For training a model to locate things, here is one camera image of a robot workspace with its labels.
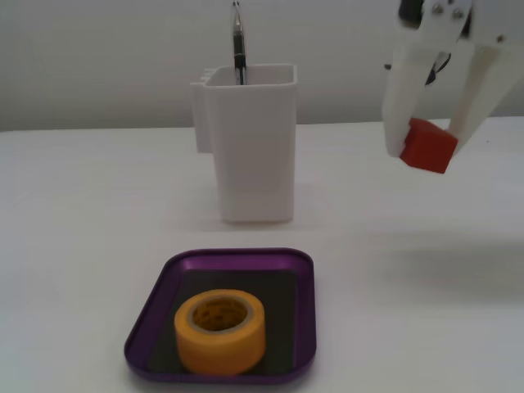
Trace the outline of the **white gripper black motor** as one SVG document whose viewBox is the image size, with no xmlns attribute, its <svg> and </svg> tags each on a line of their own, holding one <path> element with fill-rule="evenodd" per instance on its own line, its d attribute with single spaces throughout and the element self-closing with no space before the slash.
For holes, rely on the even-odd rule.
<svg viewBox="0 0 524 393">
<path fill-rule="evenodd" d="M 460 151 L 517 84 L 517 48 L 513 44 L 523 43 L 523 2 L 402 1 L 398 17 L 403 25 L 382 103 L 386 150 L 392 157 L 404 150 L 409 121 L 435 60 L 428 33 L 443 25 L 460 33 L 473 48 L 448 127 L 458 140 L 455 151 Z"/>
</svg>

